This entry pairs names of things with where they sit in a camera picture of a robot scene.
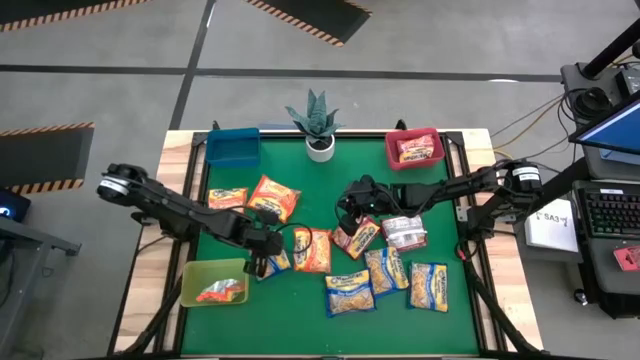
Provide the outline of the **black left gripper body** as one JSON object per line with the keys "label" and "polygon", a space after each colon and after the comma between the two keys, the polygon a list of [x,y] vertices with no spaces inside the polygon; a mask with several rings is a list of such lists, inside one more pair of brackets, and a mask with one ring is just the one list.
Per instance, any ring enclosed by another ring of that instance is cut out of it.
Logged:
{"label": "black left gripper body", "polygon": [[279,255],[284,250],[283,236],[279,232],[257,227],[248,220],[238,222],[236,244],[262,257]]}

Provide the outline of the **orange chicken noodle pack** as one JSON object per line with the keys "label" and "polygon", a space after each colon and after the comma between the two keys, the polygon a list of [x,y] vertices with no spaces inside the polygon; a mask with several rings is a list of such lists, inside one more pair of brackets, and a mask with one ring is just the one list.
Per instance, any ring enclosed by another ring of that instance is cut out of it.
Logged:
{"label": "orange chicken noodle pack", "polygon": [[300,190],[291,189],[263,175],[248,201],[248,206],[274,213],[281,223],[286,224],[300,195]]}
{"label": "orange chicken noodle pack", "polygon": [[294,270],[298,272],[331,272],[332,233],[329,230],[294,229]]}
{"label": "orange chicken noodle pack", "polygon": [[218,280],[202,290],[196,297],[199,303],[230,303],[246,291],[245,284],[237,279]]}
{"label": "orange chicken noodle pack", "polygon": [[243,213],[247,195],[247,188],[211,189],[208,206],[211,209],[232,209]]}

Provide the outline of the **snake plant in white pot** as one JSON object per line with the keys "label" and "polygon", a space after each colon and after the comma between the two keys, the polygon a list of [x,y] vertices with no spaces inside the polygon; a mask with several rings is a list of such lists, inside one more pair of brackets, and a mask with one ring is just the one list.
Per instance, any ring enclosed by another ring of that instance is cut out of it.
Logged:
{"label": "snake plant in white pot", "polygon": [[291,106],[286,106],[285,109],[294,126],[305,137],[309,158],[317,163],[329,161],[335,152],[335,133],[342,124],[335,121],[338,109],[327,110],[325,92],[316,95],[312,89],[308,91],[305,115]]}

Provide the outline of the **black device with blue light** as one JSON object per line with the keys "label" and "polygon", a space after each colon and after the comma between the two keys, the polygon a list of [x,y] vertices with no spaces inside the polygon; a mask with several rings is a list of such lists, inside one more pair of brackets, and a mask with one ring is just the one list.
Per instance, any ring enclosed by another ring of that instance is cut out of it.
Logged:
{"label": "black device with blue light", "polygon": [[31,201],[7,189],[0,189],[0,217],[22,223],[31,205]]}

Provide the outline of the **small red device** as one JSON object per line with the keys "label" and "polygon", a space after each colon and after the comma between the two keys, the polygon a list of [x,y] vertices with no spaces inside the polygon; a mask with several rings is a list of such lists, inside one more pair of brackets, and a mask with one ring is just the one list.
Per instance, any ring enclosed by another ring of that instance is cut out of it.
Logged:
{"label": "small red device", "polygon": [[618,248],[613,255],[623,272],[640,271],[640,246]]}

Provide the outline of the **pink plastic bin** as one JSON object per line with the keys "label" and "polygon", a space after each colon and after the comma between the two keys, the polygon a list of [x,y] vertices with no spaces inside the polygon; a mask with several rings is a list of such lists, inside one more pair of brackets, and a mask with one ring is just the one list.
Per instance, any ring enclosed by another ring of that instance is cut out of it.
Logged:
{"label": "pink plastic bin", "polygon": [[[431,138],[431,142],[427,143],[427,145],[432,145],[433,151],[431,152],[431,155],[424,159],[401,162],[401,151],[399,150],[398,142],[415,140],[424,136]],[[433,167],[441,162],[445,156],[442,141],[440,140],[439,133],[435,128],[392,130],[386,133],[384,144],[388,164],[394,171]]]}

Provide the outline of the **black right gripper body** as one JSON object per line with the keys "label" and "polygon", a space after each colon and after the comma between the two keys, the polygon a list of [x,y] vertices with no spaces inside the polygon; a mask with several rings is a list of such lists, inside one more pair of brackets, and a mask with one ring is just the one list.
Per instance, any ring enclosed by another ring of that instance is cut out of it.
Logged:
{"label": "black right gripper body", "polygon": [[376,182],[370,175],[350,182],[339,196],[336,209],[357,219],[364,215],[391,215],[393,213],[393,195],[390,187]]}

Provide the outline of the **white SA3 label sheet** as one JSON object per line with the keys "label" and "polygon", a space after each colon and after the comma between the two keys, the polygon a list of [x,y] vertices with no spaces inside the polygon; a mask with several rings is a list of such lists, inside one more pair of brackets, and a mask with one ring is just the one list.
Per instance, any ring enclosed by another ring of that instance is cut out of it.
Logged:
{"label": "white SA3 label sheet", "polygon": [[535,213],[524,223],[525,243],[528,246],[570,253],[578,253],[572,202],[556,199]]}

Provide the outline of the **yellow plastic bin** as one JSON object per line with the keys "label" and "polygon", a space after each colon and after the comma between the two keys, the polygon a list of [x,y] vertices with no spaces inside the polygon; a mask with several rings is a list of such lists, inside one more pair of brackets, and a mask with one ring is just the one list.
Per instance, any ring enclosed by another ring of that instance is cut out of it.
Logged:
{"label": "yellow plastic bin", "polygon": [[[187,262],[183,268],[180,303],[185,308],[236,305],[245,303],[249,297],[249,275],[243,271],[245,261],[240,258]],[[199,303],[196,297],[202,290],[218,280],[237,279],[246,286],[246,291],[230,303]]]}

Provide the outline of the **black computer desk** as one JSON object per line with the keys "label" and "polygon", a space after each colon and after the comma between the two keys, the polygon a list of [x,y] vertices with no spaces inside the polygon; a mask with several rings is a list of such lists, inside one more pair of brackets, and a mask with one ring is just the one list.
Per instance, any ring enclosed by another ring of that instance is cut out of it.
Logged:
{"label": "black computer desk", "polygon": [[[561,68],[565,94],[576,120],[576,130],[607,113],[612,107],[629,98],[621,95],[614,78],[615,68],[606,67],[597,77],[582,76],[580,67],[586,63]],[[593,236],[586,227],[584,207],[580,195],[588,189],[615,189],[640,194],[640,166],[602,160],[600,148],[572,143],[583,147],[584,156],[549,181],[557,198],[568,192],[576,195],[579,217],[579,249],[583,262],[579,272],[586,301],[596,303],[610,317],[640,318],[640,271],[623,272],[613,251],[618,248],[640,246],[638,238],[606,238]]]}

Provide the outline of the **grey side stand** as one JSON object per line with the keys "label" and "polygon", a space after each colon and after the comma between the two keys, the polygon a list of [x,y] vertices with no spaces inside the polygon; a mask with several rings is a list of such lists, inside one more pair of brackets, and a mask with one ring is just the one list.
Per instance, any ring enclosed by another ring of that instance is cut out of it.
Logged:
{"label": "grey side stand", "polygon": [[0,360],[3,360],[14,346],[49,252],[58,249],[67,256],[77,256],[81,244],[7,218],[0,218],[0,240],[8,240],[14,245],[17,261],[6,301],[3,301],[3,295],[0,296]]}

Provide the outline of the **blue soy sauce noodle pack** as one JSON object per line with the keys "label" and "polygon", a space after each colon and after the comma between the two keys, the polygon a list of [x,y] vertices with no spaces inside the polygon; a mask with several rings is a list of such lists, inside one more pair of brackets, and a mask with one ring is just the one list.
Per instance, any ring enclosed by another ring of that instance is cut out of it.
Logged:
{"label": "blue soy sauce noodle pack", "polygon": [[403,261],[395,247],[366,251],[365,262],[376,298],[409,288]]}
{"label": "blue soy sauce noodle pack", "polygon": [[442,263],[410,264],[408,306],[446,313],[448,303],[448,267]]}
{"label": "blue soy sauce noodle pack", "polygon": [[368,270],[349,275],[325,277],[328,317],[376,309],[371,276]]}
{"label": "blue soy sauce noodle pack", "polygon": [[267,258],[266,270],[263,276],[257,276],[257,281],[263,281],[267,278],[278,275],[291,268],[291,262],[287,256],[287,252],[283,250],[278,255],[269,256]]}

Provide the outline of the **blue plastic bin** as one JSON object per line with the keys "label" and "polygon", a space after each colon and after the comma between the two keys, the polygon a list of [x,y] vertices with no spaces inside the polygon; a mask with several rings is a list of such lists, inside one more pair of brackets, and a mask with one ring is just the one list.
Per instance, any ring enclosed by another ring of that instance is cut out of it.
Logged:
{"label": "blue plastic bin", "polygon": [[212,167],[256,167],[261,160],[258,128],[217,129],[206,139],[206,162]]}

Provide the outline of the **red beef noodle pack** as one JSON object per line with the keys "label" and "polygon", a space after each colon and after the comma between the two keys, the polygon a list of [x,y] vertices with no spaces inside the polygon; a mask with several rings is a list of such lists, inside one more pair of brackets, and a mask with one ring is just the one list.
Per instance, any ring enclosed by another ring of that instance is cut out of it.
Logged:
{"label": "red beef noodle pack", "polygon": [[429,159],[432,157],[435,149],[434,139],[430,134],[413,139],[398,140],[396,146],[400,163]]}
{"label": "red beef noodle pack", "polygon": [[398,252],[407,252],[427,245],[427,231],[420,216],[399,216],[381,222],[386,243]]}
{"label": "red beef noodle pack", "polygon": [[357,260],[380,232],[380,226],[371,216],[366,216],[359,222],[359,227],[353,236],[347,235],[340,227],[333,232],[333,242],[353,260]]}

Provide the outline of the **computer monitor with blue screen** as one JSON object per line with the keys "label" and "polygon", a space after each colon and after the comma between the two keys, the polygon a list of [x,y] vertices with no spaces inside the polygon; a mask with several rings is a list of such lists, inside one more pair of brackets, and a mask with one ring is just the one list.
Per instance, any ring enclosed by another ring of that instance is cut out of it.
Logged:
{"label": "computer monitor with blue screen", "polygon": [[640,91],[580,127],[571,143],[640,155]]}

